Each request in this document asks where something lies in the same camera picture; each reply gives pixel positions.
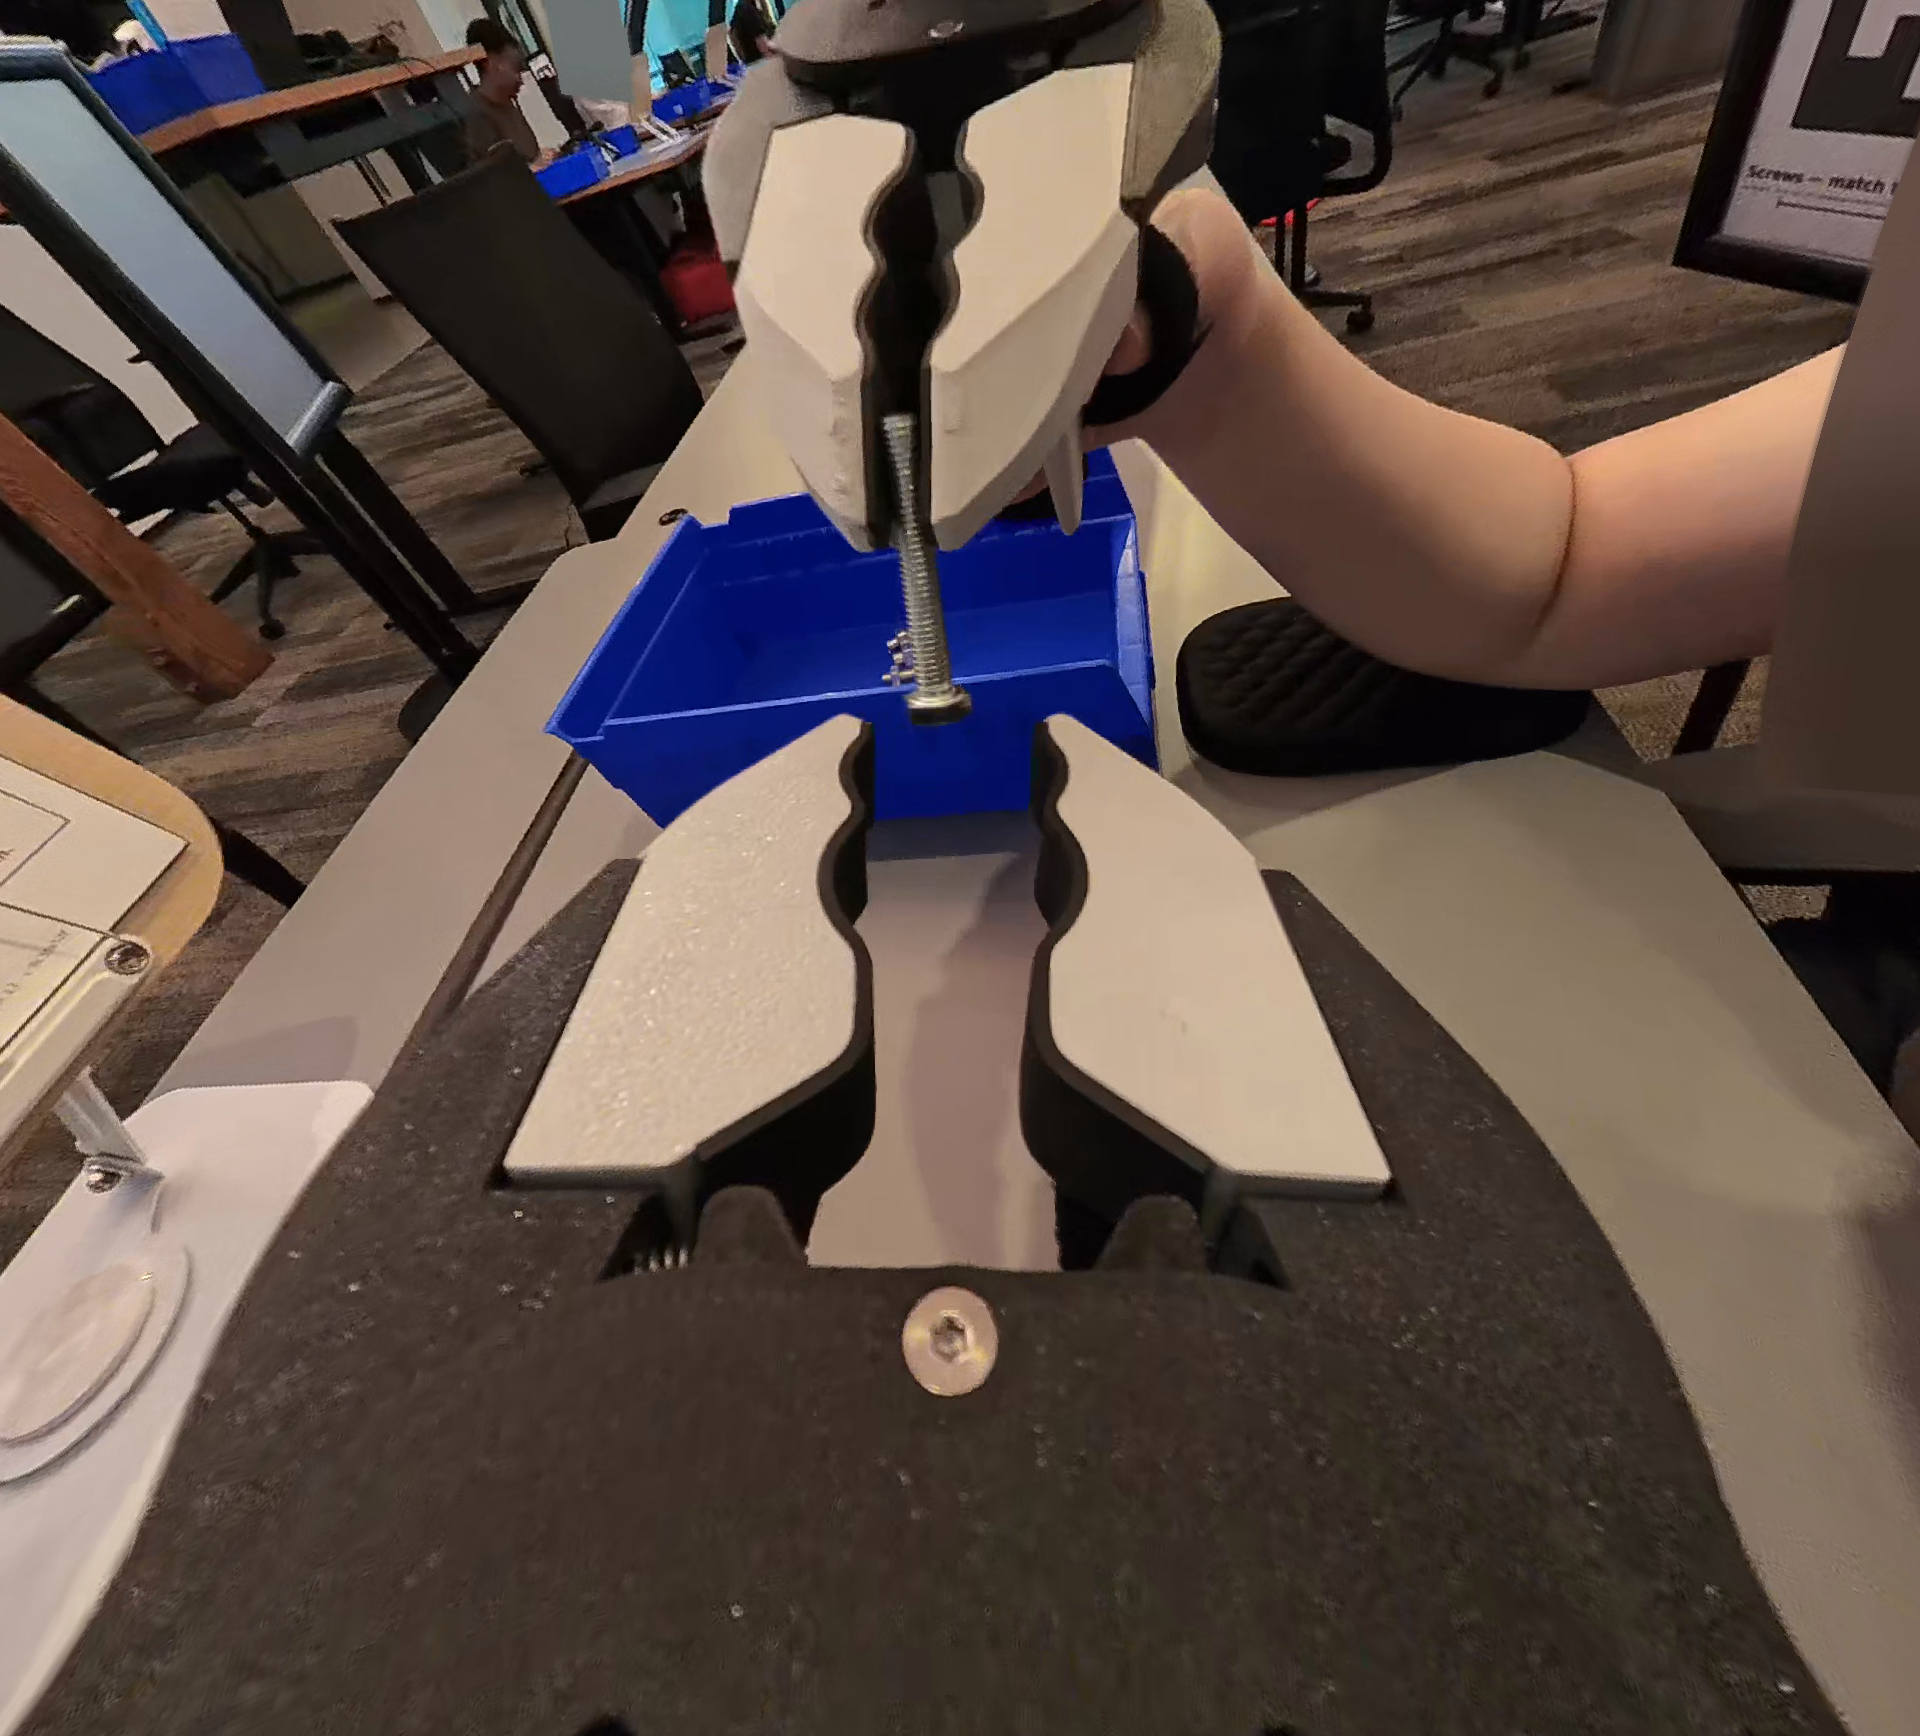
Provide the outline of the black monitor on stand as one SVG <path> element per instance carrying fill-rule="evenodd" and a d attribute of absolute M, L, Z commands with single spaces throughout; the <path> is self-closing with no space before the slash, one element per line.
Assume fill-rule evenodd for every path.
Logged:
<path fill-rule="evenodd" d="M 532 586 L 467 592 L 413 510 L 340 434 L 350 385 L 200 228 L 157 156 L 109 116 L 59 41 L 5 39 L 0 182 L 76 287 L 157 368 L 182 407 L 350 568 L 432 677 L 394 729 L 421 743 L 484 646 L 458 617 L 510 610 Z"/>

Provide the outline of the grey metal bin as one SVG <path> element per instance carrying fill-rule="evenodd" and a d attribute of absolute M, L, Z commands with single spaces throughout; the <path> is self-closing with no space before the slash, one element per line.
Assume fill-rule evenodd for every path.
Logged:
<path fill-rule="evenodd" d="M 1602 0 L 1594 91 L 1632 107 L 1714 83 L 1730 62 L 1743 0 Z"/>

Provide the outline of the medium steel hex bolt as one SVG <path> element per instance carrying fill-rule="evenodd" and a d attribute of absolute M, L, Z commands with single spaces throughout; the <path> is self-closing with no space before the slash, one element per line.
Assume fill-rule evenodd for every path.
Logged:
<path fill-rule="evenodd" d="M 896 573 L 903 573 L 908 669 L 915 669 L 908 722 L 959 724 L 969 722 L 969 691 L 951 677 L 937 551 L 929 537 L 921 473 L 915 473 L 921 428 L 908 407 L 881 413 L 881 455 L 888 455 L 888 494 L 896 494 Z"/>

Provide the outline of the white tablet stand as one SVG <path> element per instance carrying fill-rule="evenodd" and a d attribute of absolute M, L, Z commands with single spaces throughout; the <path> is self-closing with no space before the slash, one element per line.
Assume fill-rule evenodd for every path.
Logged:
<path fill-rule="evenodd" d="M 275 1230 L 373 1085 L 191 1085 L 136 1112 L 146 1176 L 88 1176 L 5 1261 L 5 1501 L 163 1455 Z"/>

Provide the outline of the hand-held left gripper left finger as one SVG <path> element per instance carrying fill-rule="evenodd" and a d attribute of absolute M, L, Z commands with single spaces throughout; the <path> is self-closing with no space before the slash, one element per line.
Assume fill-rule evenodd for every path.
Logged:
<path fill-rule="evenodd" d="M 869 724 L 821 722 L 646 854 L 520 1118 L 520 1186 L 681 1186 L 869 1068 Z"/>

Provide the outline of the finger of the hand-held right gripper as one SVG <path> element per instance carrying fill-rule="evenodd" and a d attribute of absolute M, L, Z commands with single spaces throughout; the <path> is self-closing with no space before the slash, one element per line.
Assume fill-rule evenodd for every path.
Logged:
<path fill-rule="evenodd" d="M 1087 404 L 1141 299 L 1129 116 L 1134 65 L 1054 65 L 965 121 L 976 228 L 951 253 L 959 299 L 929 353 L 937 551 L 969 551 L 1028 481 L 1082 525 Z"/>
<path fill-rule="evenodd" d="M 903 121 L 790 121 L 768 140 L 739 263 L 753 407 L 856 551 L 896 551 L 881 420 L 921 413 L 921 331 L 896 263 L 915 196 Z"/>

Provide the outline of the person's right hand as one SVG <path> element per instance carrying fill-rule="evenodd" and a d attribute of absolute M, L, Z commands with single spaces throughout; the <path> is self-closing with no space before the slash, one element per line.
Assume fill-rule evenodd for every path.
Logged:
<path fill-rule="evenodd" d="M 1207 182 L 1176 191 L 1150 233 L 1196 287 L 1196 339 L 1176 376 L 1119 420 L 1207 504 L 1229 504 L 1278 452 L 1296 347 L 1324 331 L 1278 287 L 1229 204 Z"/>

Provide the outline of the person's right forearm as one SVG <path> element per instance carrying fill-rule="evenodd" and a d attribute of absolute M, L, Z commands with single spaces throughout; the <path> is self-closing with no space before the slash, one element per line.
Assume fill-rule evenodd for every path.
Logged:
<path fill-rule="evenodd" d="M 1594 452 L 1422 404 L 1274 287 L 1269 573 L 1460 684 L 1626 691 L 1760 658 L 1850 347 Z"/>

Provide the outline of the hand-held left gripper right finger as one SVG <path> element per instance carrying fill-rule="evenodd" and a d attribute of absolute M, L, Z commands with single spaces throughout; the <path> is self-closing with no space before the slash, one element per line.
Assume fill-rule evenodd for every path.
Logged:
<path fill-rule="evenodd" d="M 1082 722 L 1028 743 L 1022 1143 L 1054 1186 L 1391 1186 L 1262 860 Z"/>

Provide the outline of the wooden instruction board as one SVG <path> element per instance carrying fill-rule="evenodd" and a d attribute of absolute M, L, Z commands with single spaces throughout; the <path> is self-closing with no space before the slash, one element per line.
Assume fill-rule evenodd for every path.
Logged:
<path fill-rule="evenodd" d="M 0 701 L 0 760 L 24 760 L 59 785 L 82 785 L 191 839 L 174 870 L 154 886 L 128 917 L 128 934 L 154 945 L 146 984 L 136 984 L 136 992 L 100 1022 L 82 1018 L 59 1030 L 34 1030 L 24 1051 L 0 1051 L 0 1156 L 13 1165 L 34 1119 L 82 1085 L 106 1030 L 128 1018 L 136 1000 L 154 992 L 154 984 L 210 926 L 227 886 L 227 860 L 211 823 L 173 779 L 146 775 L 141 760 L 124 760 L 106 743 L 76 736 L 66 724 L 16 701 Z"/>

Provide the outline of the wooden top desk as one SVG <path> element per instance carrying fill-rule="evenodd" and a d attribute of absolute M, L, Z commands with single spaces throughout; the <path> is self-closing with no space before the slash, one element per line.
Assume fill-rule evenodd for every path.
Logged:
<path fill-rule="evenodd" d="M 467 77 L 484 47 L 451 47 L 432 62 L 392 62 L 337 77 L 310 77 L 295 91 L 259 91 L 240 107 L 211 107 L 141 133 L 141 147 L 174 176 L 227 176 L 244 191 L 250 176 L 302 182 L 337 165 L 392 156 L 403 191 L 437 182 L 437 151 L 458 151 L 467 121 Z"/>
<path fill-rule="evenodd" d="M 698 168 L 700 151 L 709 151 L 709 133 L 711 133 L 711 130 L 676 130 L 676 133 L 666 133 L 666 140 L 643 140 L 633 151 L 604 147 L 617 165 L 610 165 L 610 182 L 599 182 L 591 196 L 646 191 L 646 182 L 666 182 L 666 176 Z"/>

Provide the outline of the wooden beam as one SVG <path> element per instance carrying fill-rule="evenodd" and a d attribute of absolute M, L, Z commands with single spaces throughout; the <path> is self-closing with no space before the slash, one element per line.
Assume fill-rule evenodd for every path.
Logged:
<path fill-rule="evenodd" d="M 48 452 L 0 420 L 0 502 L 90 592 L 109 600 L 124 646 L 200 706 L 244 694 L 275 652 L 90 502 Z"/>

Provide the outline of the red container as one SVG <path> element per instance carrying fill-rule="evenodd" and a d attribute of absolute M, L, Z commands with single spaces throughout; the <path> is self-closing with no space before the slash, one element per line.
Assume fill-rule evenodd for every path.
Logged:
<path fill-rule="evenodd" d="M 731 275 L 709 239 L 681 239 L 659 263 L 659 287 L 666 287 L 676 331 L 686 331 L 686 335 L 739 315 Z"/>

